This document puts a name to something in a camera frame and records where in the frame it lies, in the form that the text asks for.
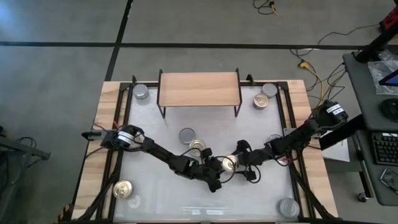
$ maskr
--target cable bundle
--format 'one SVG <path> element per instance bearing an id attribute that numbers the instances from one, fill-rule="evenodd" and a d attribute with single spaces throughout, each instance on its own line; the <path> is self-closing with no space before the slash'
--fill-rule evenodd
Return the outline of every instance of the cable bundle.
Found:
<path id="1" fill-rule="evenodd" d="M 384 100 L 379 108 L 386 118 L 398 122 L 398 98 Z"/>

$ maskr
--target white label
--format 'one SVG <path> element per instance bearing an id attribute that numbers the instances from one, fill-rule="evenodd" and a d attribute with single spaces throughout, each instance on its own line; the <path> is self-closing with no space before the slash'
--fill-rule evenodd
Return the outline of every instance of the white label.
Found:
<path id="1" fill-rule="evenodd" d="M 127 142 L 127 143 L 129 143 L 129 144 L 131 144 L 132 143 L 132 140 L 131 139 L 129 139 L 129 138 L 126 138 L 126 137 L 124 137 L 124 136 L 118 136 L 118 139 L 120 139 L 120 140 L 122 140 L 122 141 L 125 141 L 125 142 Z"/>
<path id="2" fill-rule="evenodd" d="M 332 106 L 331 108 L 327 109 L 326 112 L 330 113 L 337 108 L 341 108 L 341 106 L 339 104 L 336 104 L 335 106 Z"/>
<path id="3" fill-rule="evenodd" d="M 343 109 L 343 108 L 340 108 L 340 109 L 335 110 L 335 111 L 333 112 L 333 114 L 336 115 L 336 114 L 341 113 L 341 112 L 343 112 L 343 111 L 344 111 L 344 109 Z"/>

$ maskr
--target wooden shelf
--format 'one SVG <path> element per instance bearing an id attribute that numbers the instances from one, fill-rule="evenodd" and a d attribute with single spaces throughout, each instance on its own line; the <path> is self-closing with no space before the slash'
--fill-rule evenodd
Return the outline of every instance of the wooden shelf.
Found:
<path id="1" fill-rule="evenodd" d="M 237 72 L 161 73 L 158 102 L 169 106 L 239 106 Z"/>

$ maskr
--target can lid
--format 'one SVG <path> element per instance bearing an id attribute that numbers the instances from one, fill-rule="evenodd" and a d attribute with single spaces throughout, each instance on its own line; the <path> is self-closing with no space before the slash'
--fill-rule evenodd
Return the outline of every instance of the can lid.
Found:
<path id="1" fill-rule="evenodd" d="M 268 97 L 265 94 L 257 94 L 254 97 L 254 104 L 260 108 L 265 108 L 268 105 Z"/>
<path id="2" fill-rule="evenodd" d="M 113 195 L 118 199 L 126 199 L 132 194 L 132 185 L 126 180 L 120 180 L 113 186 Z"/>
<path id="3" fill-rule="evenodd" d="M 179 138 L 182 144 L 190 144 L 193 140 L 195 140 L 196 134 L 192 128 L 183 128 L 180 131 Z"/>
<path id="4" fill-rule="evenodd" d="M 197 156 L 200 157 L 201 155 L 201 151 L 204 150 L 206 148 L 206 144 L 202 141 L 202 140 L 193 140 L 190 144 L 189 144 L 189 148 L 192 149 L 191 155 L 193 156 Z"/>
<path id="5" fill-rule="evenodd" d="M 226 172 L 234 172 L 239 167 L 238 158 L 236 158 L 234 155 L 226 156 L 221 165 Z"/>
<path id="6" fill-rule="evenodd" d="M 272 141 L 272 140 L 277 139 L 277 138 L 281 138 L 281 135 L 279 135 L 279 134 L 271 134 L 271 136 L 269 136 L 269 138 L 268 138 L 268 141 Z"/>
<path id="7" fill-rule="evenodd" d="M 268 97 L 274 97 L 278 92 L 278 88 L 272 83 L 266 83 L 262 86 L 262 93 Z"/>
<path id="8" fill-rule="evenodd" d="M 138 99 L 144 99 L 148 96 L 148 87 L 143 84 L 138 84 L 132 89 L 132 93 Z"/>
<path id="9" fill-rule="evenodd" d="M 286 218 L 297 218 L 300 214 L 300 206 L 294 199 L 285 198 L 279 202 L 279 212 Z"/>

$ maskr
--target keyboard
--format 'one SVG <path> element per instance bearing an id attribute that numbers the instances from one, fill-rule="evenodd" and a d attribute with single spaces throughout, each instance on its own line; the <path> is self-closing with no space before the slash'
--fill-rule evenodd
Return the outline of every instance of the keyboard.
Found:
<path id="1" fill-rule="evenodd" d="M 397 134 L 372 133 L 374 163 L 398 166 Z"/>

